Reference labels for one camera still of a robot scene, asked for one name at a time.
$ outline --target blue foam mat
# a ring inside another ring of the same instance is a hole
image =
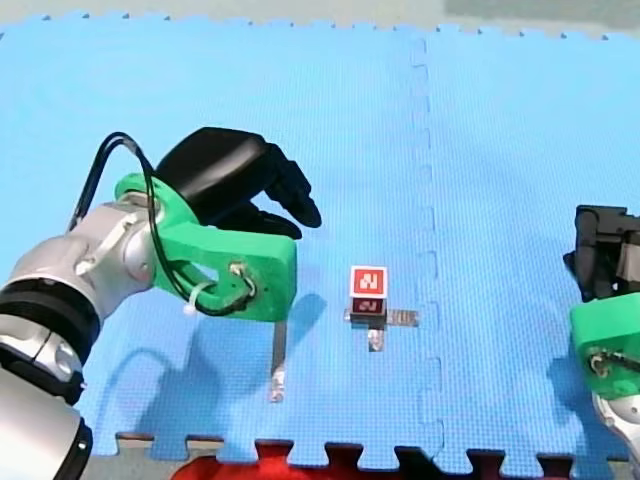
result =
[[[637,44],[121,17],[5,29],[0,268],[66,225],[112,130],[152,159],[204,124],[260,132],[301,164],[325,226],[299,245],[284,402],[267,401],[270,325],[186,318],[149,292],[109,319],[87,365],[97,454],[139,432],[154,457],[180,459],[200,434],[223,437],[228,461],[283,439],[303,465],[344,442],[364,446],[363,468],[413,446],[450,473],[471,469],[467,450],[500,450],[505,475],[541,475],[546,454],[610,476],[624,448],[570,355],[579,298],[561,256],[576,204],[635,206]],[[136,167],[114,156],[98,199]],[[422,315],[379,354],[342,320],[360,263],[388,265],[391,306]]]

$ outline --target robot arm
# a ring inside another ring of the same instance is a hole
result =
[[[640,479],[640,217],[580,206],[565,255],[583,304],[571,311],[574,348],[602,422],[627,444]]]
[[[138,157],[143,174],[123,178],[114,201],[89,210],[119,145]],[[251,203],[261,191],[301,224],[320,226],[302,171],[258,135],[203,128],[156,169],[128,135],[103,142],[68,231],[26,253],[0,290],[3,478],[80,477],[92,448],[73,408],[82,368],[105,320],[129,296],[159,287],[207,315],[286,319],[296,289],[294,239],[302,234]],[[217,270],[218,279],[197,265]]]

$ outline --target red object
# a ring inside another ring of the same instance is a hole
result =
[[[382,315],[385,312],[384,299],[354,298],[351,311],[359,315]]]
[[[387,298],[386,267],[351,267],[351,298]]]
[[[255,465],[222,465],[214,457],[201,457],[178,470],[171,480],[402,480],[397,473],[359,471],[349,452],[330,456],[327,468],[295,468],[287,465],[288,447],[261,446]]]

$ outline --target black cable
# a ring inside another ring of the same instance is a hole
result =
[[[187,279],[179,279],[179,274],[176,270],[171,266],[169,260],[167,259],[166,253],[164,251],[164,247],[162,245],[162,241],[160,240],[160,235],[158,234],[158,225],[157,225],[157,214],[156,214],[156,195],[155,188],[153,185],[154,178],[154,168],[143,153],[140,146],[137,142],[131,138],[129,135],[123,132],[114,132],[109,135],[102,142],[100,147],[98,148],[98,152],[96,153],[95,159],[91,166],[91,170],[89,171],[89,175],[87,176],[87,180],[85,182],[84,188],[82,189],[82,193],[80,194],[80,198],[78,199],[78,203],[73,213],[73,217],[71,219],[69,230],[73,229],[79,221],[87,214],[89,208],[91,206],[91,202],[95,196],[95,192],[97,190],[98,184],[100,182],[100,178],[104,171],[104,167],[106,166],[107,160],[111,153],[119,146],[124,145],[127,149],[138,159],[140,162],[140,167],[142,168],[142,175],[144,177],[146,195],[147,195],[147,213],[149,217],[149,227],[151,230],[151,240],[153,242],[153,246],[155,248],[156,254],[158,256],[158,261],[160,262],[160,266],[164,274],[169,279],[169,282],[173,286],[173,288],[178,292],[178,294],[182,297],[182,299],[186,302],[190,301],[191,290],[195,288],[195,285],[190,284]],[[195,308],[197,311],[213,316],[213,317],[221,317],[225,315],[229,315],[231,313],[235,313],[238,311],[242,311],[247,307],[247,304],[255,298],[256,295],[256,285],[249,278],[244,271],[239,270],[238,272],[233,272],[238,275],[244,284],[247,286],[247,291],[237,297],[235,300],[230,302],[229,304],[221,307],[219,309],[210,309],[195,300]],[[187,289],[184,283],[189,284],[189,288]],[[211,284],[215,285],[216,282],[211,280]]]

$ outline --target green gripper mount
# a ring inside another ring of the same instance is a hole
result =
[[[640,360],[640,293],[593,300],[571,310],[573,346],[591,390],[605,400],[640,393],[640,374],[607,365],[598,375],[590,359],[599,352],[617,352]]]
[[[177,192],[156,178],[153,186],[158,201],[158,235],[179,281],[189,291],[209,279],[198,266],[218,273],[216,285],[200,292],[198,303],[219,309],[242,295],[246,285],[229,271],[232,263],[241,263],[256,284],[257,294],[245,310],[228,316],[265,322],[286,320],[296,295],[295,242],[279,235],[203,226]],[[116,198],[131,191],[146,193],[143,175],[131,174],[120,180],[115,189]],[[154,256],[154,267],[153,285],[180,296],[157,256]]]

